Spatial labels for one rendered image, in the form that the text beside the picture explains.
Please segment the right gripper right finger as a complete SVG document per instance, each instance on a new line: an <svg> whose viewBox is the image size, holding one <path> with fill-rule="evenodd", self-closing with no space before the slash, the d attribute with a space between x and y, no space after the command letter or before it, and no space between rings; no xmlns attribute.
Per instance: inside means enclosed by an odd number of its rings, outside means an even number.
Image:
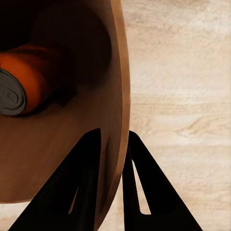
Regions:
<svg viewBox="0 0 231 231"><path fill-rule="evenodd" d="M151 214L140 211L133 162ZM129 131L122 171L125 231L203 231L139 136Z"/></svg>

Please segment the trash can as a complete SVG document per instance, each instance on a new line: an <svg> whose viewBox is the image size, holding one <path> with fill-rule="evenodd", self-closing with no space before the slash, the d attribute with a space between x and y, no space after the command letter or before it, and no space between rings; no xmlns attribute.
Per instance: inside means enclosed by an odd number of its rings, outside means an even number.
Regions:
<svg viewBox="0 0 231 231"><path fill-rule="evenodd" d="M130 69L121 0L0 0L0 53L43 38L70 51L73 72L33 111L0 114L0 204L31 202L81 137L100 128L98 231L128 147Z"/></svg>

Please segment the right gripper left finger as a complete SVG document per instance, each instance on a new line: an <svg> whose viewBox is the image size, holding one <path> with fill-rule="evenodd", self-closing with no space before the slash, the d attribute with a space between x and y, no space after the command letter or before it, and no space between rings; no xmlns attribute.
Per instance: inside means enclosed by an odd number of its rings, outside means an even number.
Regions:
<svg viewBox="0 0 231 231"><path fill-rule="evenodd" d="M81 137L8 231L93 231L100 155L97 128Z"/></svg>

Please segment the can of soda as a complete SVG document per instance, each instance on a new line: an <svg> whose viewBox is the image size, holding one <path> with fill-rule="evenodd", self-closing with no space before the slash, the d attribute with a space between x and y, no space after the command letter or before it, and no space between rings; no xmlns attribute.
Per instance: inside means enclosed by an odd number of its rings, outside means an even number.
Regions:
<svg viewBox="0 0 231 231"><path fill-rule="evenodd" d="M43 38L0 53L0 114L33 111L73 72L70 51Z"/></svg>

